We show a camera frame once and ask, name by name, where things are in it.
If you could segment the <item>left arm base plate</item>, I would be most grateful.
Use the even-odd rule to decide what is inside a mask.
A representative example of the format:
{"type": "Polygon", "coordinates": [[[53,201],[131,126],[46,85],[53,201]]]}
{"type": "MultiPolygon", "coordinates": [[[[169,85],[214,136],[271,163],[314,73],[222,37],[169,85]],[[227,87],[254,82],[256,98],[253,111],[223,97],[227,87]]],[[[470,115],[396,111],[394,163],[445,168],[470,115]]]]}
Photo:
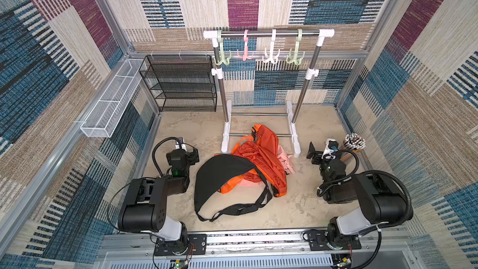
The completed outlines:
{"type": "Polygon", "coordinates": [[[153,255],[155,257],[179,257],[187,255],[204,255],[207,245],[206,234],[188,234],[177,241],[165,241],[156,238],[153,255]]]}

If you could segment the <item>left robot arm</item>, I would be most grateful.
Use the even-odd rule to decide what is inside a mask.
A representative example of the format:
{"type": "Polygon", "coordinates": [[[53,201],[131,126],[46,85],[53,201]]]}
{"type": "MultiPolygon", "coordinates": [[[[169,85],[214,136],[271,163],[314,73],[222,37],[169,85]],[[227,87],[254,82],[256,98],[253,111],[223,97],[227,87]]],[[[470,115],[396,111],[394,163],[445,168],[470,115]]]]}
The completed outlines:
{"type": "Polygon", "coordinates": [[[184,142],[184,138],[167,137],[152,150],[151,158],[159,176],[138,178],[123,186],[114,197],[126,190],[118,219],[111,218],[107,209],[107,221],[118,232],[147,234],[155,244],[154,255],[192,255],[194,244],[189,240],[185,224],[167,215],[168,197],[184,194],[190,184],[190,167],[199,162],[197,148],[184,142]],[[168,141],[175,142],[175,149],[166,154],[170,168],[163,173],[156,160],[156,152],[168,141]]]}

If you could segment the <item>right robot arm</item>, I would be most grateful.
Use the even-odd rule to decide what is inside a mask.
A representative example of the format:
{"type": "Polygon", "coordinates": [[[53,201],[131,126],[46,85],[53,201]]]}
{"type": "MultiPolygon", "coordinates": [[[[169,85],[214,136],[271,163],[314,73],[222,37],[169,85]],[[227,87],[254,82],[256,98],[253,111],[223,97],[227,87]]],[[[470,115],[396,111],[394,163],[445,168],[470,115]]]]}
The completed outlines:
{"type": "Polygon", "coordinates": [[[319,167],[319,198],[328,204],[358,202],[354,210],[332,218],[325,229],[305,233],[311,250],[360,249],[359,237],[413,218],[411,196],[401,180],[384,171],[359,172],[356,152],[340,149],[335,139],[328,139],[322,151],[310,144],[306,158],[319,167]]]}

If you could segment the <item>black sling bag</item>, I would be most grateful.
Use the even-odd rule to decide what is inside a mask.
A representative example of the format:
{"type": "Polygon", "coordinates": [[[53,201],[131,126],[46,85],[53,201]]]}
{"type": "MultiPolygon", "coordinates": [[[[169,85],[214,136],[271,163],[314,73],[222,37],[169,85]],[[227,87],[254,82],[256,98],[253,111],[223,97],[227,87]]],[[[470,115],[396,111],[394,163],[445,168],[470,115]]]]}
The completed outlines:
{"type": "Polygon", "coordinates": [[[268,185],[265,175],[258,167],[246,158],[231,154],[219,154],[207,160],[199,169],[195,179],[194,208],[199,220],[213,222],[221,215],[239,216],[256,212],[265,207],[273,198],[273,193],[268,185]],[[199,214],[202,206],[229,180],[237,178],[249,171],[259,175],[265,184],[263,192],[254,203],[234,204],[214,214],[211,219],[199,214]]]}

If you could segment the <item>orange sling bag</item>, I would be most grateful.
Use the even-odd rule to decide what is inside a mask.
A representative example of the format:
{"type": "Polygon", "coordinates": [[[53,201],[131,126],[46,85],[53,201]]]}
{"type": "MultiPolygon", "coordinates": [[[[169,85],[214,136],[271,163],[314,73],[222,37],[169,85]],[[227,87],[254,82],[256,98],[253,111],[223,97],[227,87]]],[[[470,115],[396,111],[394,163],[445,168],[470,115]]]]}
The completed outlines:
{"type": "Polygon", "coordinates": [[[276,198],[287,194],[286,170],[278,158],[277,135],[265,125],[256,124],[251,134],[241,138],[232,149],[232,155],[251,161],[272,185],[276,198]]]}

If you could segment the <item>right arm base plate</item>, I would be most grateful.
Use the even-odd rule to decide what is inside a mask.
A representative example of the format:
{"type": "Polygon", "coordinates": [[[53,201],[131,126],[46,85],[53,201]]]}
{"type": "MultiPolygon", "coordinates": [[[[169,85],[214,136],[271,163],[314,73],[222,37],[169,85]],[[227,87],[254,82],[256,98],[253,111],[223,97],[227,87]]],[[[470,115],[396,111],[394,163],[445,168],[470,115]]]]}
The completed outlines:
{"type": "Polygon", "coordinates": [[[309,229],[302,233],[302,239],[309,244],[311,251],[360,250],[359,237],[354,235],[328,236],[325,229],[309,229]]]}

